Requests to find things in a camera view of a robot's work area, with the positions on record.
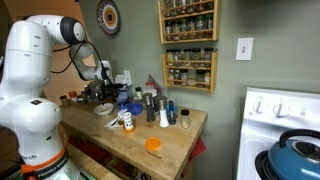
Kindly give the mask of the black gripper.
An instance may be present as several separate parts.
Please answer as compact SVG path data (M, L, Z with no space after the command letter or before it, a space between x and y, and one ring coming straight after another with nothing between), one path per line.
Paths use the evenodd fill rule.
M116 83L116 84L105 84L102 83L100 85L100 95L99 99L104 100L107 98L116 98L119 93L118 91L123 87L123 84L121 83Z

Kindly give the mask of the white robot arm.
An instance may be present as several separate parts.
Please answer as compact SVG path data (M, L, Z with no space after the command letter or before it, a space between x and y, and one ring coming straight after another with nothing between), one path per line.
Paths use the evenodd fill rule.
M53 46L80 46L85 36L78 20L58 15L33 15L9 31L0 125L17 136L21 173L28 180L96 180L70 159L58 132L62 110L41 96L50 80Z

